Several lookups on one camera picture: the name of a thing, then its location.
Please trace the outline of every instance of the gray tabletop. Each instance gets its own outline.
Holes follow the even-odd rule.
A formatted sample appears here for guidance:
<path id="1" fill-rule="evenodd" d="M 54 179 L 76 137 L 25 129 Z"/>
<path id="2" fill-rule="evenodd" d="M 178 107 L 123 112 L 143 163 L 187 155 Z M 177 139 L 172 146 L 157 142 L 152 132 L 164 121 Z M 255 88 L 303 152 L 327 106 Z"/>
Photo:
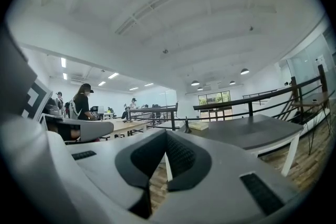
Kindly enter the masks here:
<path id="1" fill-rule="evenodd" d="M 191 134 L 207 139 L 221 141 L 253 150 L 267 146 L 303 129 L 302 125 L 274 119 L 265 115 L 255 115 L 236 120 L 209 122 L 209 128 L 203 131 L 191 129 Z"/>

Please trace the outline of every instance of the black cap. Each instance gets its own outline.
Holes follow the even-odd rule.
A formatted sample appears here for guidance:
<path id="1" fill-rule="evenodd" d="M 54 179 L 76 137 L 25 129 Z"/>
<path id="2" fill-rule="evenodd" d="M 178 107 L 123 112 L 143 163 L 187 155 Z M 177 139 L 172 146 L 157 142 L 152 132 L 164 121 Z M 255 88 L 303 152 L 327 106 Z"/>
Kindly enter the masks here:
<path id="1" fill-rule="evenodd" d="M 91 85 L 90 85 L 90 84 L 88 84 L 88 83 L 84 83 L 84 84 L 83 84 L 83 87 L 84 87 L 85 89 L 87 89 L 87 90 L 90 90 L 91 93 L 94 93 L 94 91 L 91 90 Z"/>

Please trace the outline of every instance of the black shirt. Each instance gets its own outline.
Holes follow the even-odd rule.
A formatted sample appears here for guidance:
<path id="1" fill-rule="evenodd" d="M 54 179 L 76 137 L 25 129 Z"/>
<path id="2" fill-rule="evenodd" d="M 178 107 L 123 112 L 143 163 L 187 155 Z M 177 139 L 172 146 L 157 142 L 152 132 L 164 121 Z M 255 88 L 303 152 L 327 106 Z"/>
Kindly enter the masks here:
<path id="1" fill-rule="evenodd" d="M 88 121 L 88 117 L 85 115 L 85 112 L 89 112 L 89 99 L 87 96 L 85 96 L 84 94 L 79 94 L 77 95 L 77 97 L 74 99 L 75 105 L 76 105 L 76 110 L 77 113 L 80 114 L 78 116 L 79 120 L 85 120 Z"/>

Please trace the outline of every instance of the backpack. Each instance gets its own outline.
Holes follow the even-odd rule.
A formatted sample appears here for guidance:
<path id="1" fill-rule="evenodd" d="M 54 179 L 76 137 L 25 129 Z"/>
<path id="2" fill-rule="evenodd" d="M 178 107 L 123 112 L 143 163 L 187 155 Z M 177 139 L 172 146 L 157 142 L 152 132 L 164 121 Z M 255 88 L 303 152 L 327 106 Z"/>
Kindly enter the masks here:
<path id="1" fill-rule="evenodd" d="M 76 104 L 75 104 L 74 100 L 71 99 L 70 102 L 69 102 L 70 118 L 73 119 L 73 120 L 77 120 L 81 111 L 82 111 L 82 109 L 79 111 L 79 113 L 77 113 Z"/>

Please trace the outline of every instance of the white backpack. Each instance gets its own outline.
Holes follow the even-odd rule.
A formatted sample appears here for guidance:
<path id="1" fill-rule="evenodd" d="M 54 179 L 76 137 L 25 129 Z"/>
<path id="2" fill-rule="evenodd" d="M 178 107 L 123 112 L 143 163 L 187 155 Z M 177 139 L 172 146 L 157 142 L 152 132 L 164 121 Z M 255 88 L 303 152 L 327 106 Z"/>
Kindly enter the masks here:
<path id="1" fill-rule="evenodd" d="M 69 103 L 70 103 L 69 104 L 70 118 L 73 120 L 77 120 L 82 110 L 80 110 L 79 113 L 77 113 L 76 104 L 74 102 L 74 99 L 71 99 Z"/>

